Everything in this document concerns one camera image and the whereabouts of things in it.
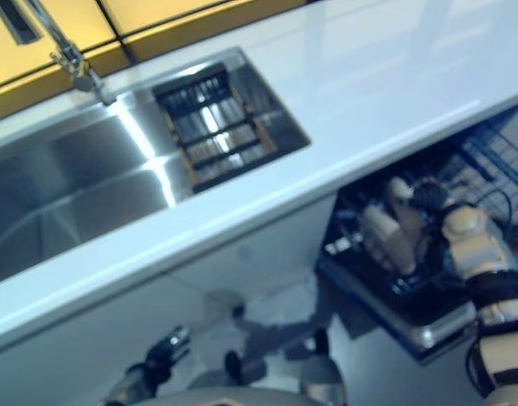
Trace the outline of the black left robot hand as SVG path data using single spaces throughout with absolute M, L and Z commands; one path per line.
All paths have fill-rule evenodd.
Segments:
M 154 344 L 146 354 L 146 365 L 159 381 L 171 376 L 172 368 L 190 352 L 190 330 L 176 326 L 166 337 Z

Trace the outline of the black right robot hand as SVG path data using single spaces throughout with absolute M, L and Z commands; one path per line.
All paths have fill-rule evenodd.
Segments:
M 418 183 L 410 198 L 412 206 L 425 211 L 442 211 L 454 202 L 449 190 L 434 178 L 425 178 Z

